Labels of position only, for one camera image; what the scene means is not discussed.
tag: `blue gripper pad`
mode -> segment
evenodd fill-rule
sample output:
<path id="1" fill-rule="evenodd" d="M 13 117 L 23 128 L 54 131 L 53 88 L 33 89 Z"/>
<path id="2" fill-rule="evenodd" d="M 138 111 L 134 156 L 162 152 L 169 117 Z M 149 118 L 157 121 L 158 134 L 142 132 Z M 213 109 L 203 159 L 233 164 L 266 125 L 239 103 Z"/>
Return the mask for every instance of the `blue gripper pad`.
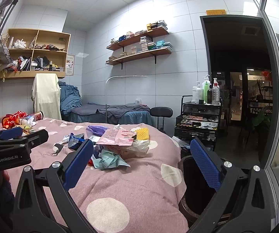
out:
<path id="1" fill-rule="evenodd" d="M 218 191 L 221 186 L 220 172 L 196 139 L 190 142 L 190 152 L 208 186 Z"/>
<path id="2" fill-rule="evenodd" d="M 93 142 L 88 140 L 78 148 L 75 157 L 65 170 L 63 187 L 66 191 L 74 188 L 93 154 Z"/>
<path id="3" fill-rule="evenodd" d="M 21 127 L 15 127 L 15 128 L 9 129 L 9 130 L 4 130 L 0 134 L 0 139 L 9 140 L 11 138 L 21 136 L 22 134 L 23 134 L 23 129 Z"/>

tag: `bed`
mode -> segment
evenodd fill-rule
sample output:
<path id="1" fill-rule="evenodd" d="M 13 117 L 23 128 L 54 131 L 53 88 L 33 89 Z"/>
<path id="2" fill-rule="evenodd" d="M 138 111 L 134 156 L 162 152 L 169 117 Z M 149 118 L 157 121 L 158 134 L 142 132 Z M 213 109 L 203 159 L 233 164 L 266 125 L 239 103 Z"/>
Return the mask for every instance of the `bed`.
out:
<path id="1" fill-rule="evenodd" d="M 112 124 L 99 124 L 113 127 Z M 52 156 L 53 145 L 71 132 L 85 133 L 88 125 L 90 123 L 71 123 L 50 118 L 38 121 L 34 128 L 46 129 L 49 140 L 32 150 L 32 167 L 46 168 L 55 161 L 61 162 L 71 150 L 64 147 L 57 156 Z M 130 168 L 122 166 L 101 171 L 87 166 L 76 187 L 69 193 L 98 232 L 185 233 L 188 230 L 187 220 L 178 208 L 186 191 L 182 172 L 177 168 L 180 161 L 179 145 L 149 125 L 122 125 L 126 129 L 137 126 L 149 128 L 150 148 L 146 157 L 126 159 Z M 20 166 L 8 170 L 14 194 L 23 168 Z M 45 193 L 56 221 L 65 225 L 49 188 L 45 188 Z"/>
<path id="2" fill-rule="evenodd" d="M 128 106 L 126 105 L 110 105 L 108 106 L 108 123 L 111 124 L 139 124 L 145 123 L 148 125 L 152 125 L 151 116 L 149 112 L 149 108 L 147 107 L 137 107 L 137 110 L 130 110 L 125 112 L 122 116 L 115 117 L 111 115 L 110 111 L 115 110 L 118 107 Z M 104 111 L 100 113 L 98 110 L 104 110 L 105 105 L 99 105 L 94 103 L 88 103 L 83 105 L 82 107 L 73 108 L 67 117 L 63 117 L 63 120 L 67 120 L 74 123 L 105 123 L 106 117 Z"/>

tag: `green bottle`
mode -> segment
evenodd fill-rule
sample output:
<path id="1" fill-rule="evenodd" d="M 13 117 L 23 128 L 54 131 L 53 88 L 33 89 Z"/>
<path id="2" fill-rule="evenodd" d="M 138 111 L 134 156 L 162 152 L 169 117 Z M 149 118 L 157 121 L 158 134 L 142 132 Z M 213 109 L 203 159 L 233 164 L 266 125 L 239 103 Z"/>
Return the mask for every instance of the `green bottle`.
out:
<path id="1" fill-rule="evenodd" d="M 207 81 L 205 82 L 203 89 L 204 89 L 204 101 L 207 102 L 207 91 L 209 90 L 209 85 L 208 85 Z"/>

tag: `pink polka dot blanket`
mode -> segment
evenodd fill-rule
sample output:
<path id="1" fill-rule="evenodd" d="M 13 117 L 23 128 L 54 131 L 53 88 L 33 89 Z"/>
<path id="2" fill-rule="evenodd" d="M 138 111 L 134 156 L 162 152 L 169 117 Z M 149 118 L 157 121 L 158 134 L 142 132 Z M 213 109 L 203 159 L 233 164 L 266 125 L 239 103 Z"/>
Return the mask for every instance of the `pink polka dot blanket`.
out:
<path id="1" fill-rule="evenodd" d="M 84 133 L 86 138 L 88 125 L 113 128 L 111 124 L 71 123 L 51 118 L 38 121 L 34 129 L 46 129 L 49 139 L 32 150 L 30 165 L 41 169 L 55 161 L 63 161 L 72 150 L 65 146 L 57 152 L 54 145 L 70 133 Z M 69 190 L 72 199 L 98 232 L 185 233 L 188 230 L 187 220 L 178 209 L 186 191 L 182 172 L 178 169 L 179 145 L 156 128 L 143 123 L 121 126 L 127 130 L 136 127 L 149 129 L 150 145 L 146 157 L 126 159 L 131 167 L 102 171 L 86 166 L 75 188 Z M 14 194 L 23 168 L 8 170 Z M 50 189 L 44 189 L 56 221 L 66 226 Z"/>

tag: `doorway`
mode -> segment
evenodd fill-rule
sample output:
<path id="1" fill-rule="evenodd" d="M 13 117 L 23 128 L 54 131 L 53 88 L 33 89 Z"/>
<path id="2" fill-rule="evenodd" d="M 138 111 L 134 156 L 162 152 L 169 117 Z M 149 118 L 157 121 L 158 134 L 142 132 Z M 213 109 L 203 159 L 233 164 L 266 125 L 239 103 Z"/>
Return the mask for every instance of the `doorway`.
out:
<path id="1" fill-rule="evenodd" d="M 271 148 L 268 137 L 277 85 L 263 20 L 239 15 L 201 20 L 209 74 L 212 80 L 217 78 L 221 92 L 215 152 L 238 167 L 261 165 L 266 148 Z"/>

